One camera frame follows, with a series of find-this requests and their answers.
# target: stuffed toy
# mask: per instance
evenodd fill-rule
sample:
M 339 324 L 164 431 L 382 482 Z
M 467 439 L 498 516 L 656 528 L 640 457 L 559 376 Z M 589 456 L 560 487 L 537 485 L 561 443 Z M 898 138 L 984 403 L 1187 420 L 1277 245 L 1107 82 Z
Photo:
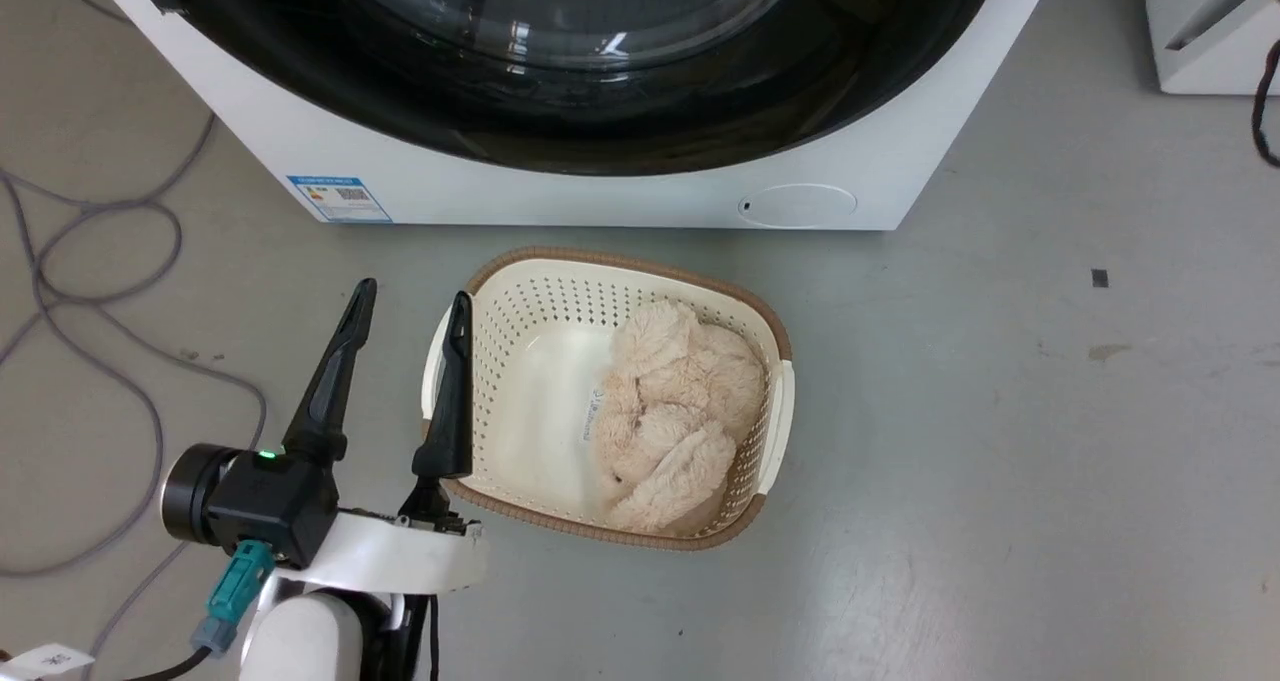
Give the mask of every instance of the stuffed toy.
M 591 422 L 604 518 L 645 534 L 700 531 L 764 403 L 764 367 L 740 335 L 668 301 L 636 308 L 612 355 Z

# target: basket rim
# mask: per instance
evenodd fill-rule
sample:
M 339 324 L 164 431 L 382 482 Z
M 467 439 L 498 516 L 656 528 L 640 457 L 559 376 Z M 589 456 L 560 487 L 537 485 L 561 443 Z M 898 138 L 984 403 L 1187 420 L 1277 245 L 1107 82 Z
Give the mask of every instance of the basket rim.
M 764 317 L 764 323 L 768 324 L 769 332 L 773 333 L 773 340 L 778 344 L 778 358 L 781 358 L 781 361 L 791 361 L 791 338 L 787 335 L 787 329 L 782 325 L 782 320 L 778 317 L 777 312 L 774 312 L 768 303 L 764 303 L 763 298 L 744 289 L 741 285 L 730 284 L 728 282 L 719 279 L 712 279 L 712 276 L 694 274 L 694 271 L 685 271 L 684 268 L 667 266 L 663 262 L 628 259 L 626 256 L 618 256 L 617 253 L 530 244 L 530 247 L 516 248 L 515 251 L 503 253 L 490 262 L 485 262 L 484 266 L 480 266 L 479 271 L 475 271 L 475 275 L 471 276 L 470 282 L 467 282 L 465 289 L 468 294 L 476 294 L 480 291 L 480 285 L 484 285 L 485 282 L 492 279 L 498 271 L 502 271 L 503 268 L 512 266 L 516 262 L 534 260 L 593 262 L 595 266 L 625 268 L 625 270 L 628 271 L 640 271 L 641 274 L 652 274 L 654 276 L 667 276 L 667 279 L 684 282 L 690 285 L 700 285 L 704 289 L 727 294 L 727 297 L 736 298 L 746 306 L 750 306 L 753 311 L 760 315 L 760 317 Z
M 741 288 L 741 285 L 733 285 L 719 279 L 712 279 L 712 276 L 692 274 L 691 271 L 682 270 L 682 268 L 663 265 L 663 262 L 643 261 L 639 259 L 617 256 L 617 253 L 603 253 L 573 248 L 536 246 L 525 247 L 516 248 L 503 253 L 490 262 L 485 262 L 484 266 L 480 266 L 480 270 L 475 271 L 475 275 L 471 276 L 470 282 L 467 282 L 465 289 L 468 294 L 476 294 L 481 285 L 492 279 L 499 270 L 503 270 L 503 268 L 512 266 L 516 262 L 532 260 L 593 262 L 593 265 L 596 266 L 625 268 L 625 270 L 643 271 L 643 274 L 652 274 L 654 276 L 667 276 L 667 279 L 684 282 L 691 285 L 700 285 L 701 288 L 727 294 L 728 297 L 736 298 L 737 301 L 754 308 L 760 317 L 764 317 L 764 323 L 769 326 L 769 332 L 772 332 L 773 339 L 778 346 L 778 358 L 781 358 L 783 364 L 791 362 L 791 340 L 787 337 L 786 326 L 782 325 L 781 317 L 778 317 L 777 312 L 774 312 L 763 298 Z M 424 434 L 429 422 L 430 420 L 422 421 Z M 704 550 L 737 538 L 737 535 L 741 534 L 741 531 L 744 531 L 760 513 L 760 508 L 763 507 L 767 495 L 756 493 L 751 497 L 746 508 L 742 509 L 742 513 L 740 513 L 733 522 L 714 534 L 709 534 L 707 536 L 677 538 L 635 534 L 631 531 L 620 531 L 617 529 L 608 529 L 579 521 L 568 521 L 566 518 L 532 511 L 530 508 L 490 497 L 484 492 L 477 492 L 467 486 L 461 480 L 447 479 L 442 481 L 449 493 L 456 494 L 458 498 L 468 503 L 517 521 L 532 524 L 534 526 L 541 526 L 562 534 L 572 534 L 575 536 L 584 536 L 613 544 L 680 552 Z

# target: white washing machine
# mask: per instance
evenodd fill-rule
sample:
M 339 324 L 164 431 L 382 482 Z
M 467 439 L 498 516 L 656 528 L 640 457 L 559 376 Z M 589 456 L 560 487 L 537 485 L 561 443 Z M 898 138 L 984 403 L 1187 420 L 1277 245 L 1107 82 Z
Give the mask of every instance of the white washing machine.
M 893 229 L 1038 0 L 115 0 L 320 221 Z

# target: perforated basket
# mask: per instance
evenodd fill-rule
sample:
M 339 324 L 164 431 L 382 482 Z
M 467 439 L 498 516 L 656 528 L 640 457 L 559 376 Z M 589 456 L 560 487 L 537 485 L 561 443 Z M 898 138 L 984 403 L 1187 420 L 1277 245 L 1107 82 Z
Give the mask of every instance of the perforated basket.
M 526 248 L 481 268 L 472 296 L 474 474 L 451 493 L 538 526 L 618 544 L 699 550 L 737 536 L 760 512 L 791 429 L 791 344 L 773 308 L 736 285 L 608 253 Z M 730 469 L 710 525 L 689 536 L 611 529 L 599 515 L 589 416 L 613 330 L 657 300 L 695 308 L 751 343 L 769 389 Z M 422 375 L 424 426 L 435 402 L 442 319 Z

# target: sticker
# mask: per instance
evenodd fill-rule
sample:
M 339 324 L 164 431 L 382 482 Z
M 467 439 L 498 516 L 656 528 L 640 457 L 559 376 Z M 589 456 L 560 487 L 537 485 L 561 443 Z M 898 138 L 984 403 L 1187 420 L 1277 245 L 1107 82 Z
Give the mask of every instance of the sticker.
M 591 443 L 591 422 L 595 422 L 595 415 L 600 411 L 600 405 L 604 403 L 604 392 L 600 389 L 591 390 L 591 398 L 586 402 L 586 425 L 582 426 L 582 443 Z
M 302 197 L 325 221 L 339 224 L 390 224 L 392 218 L 355 175 L 288 175 Z
M 77 652 L 77 649 L 61 644 L 45 644 L 9 659 L 8 663 L 0 663 L 0 678 L 27 680 L 56 676 L 91 663 L 93 663 L 93 658 Z

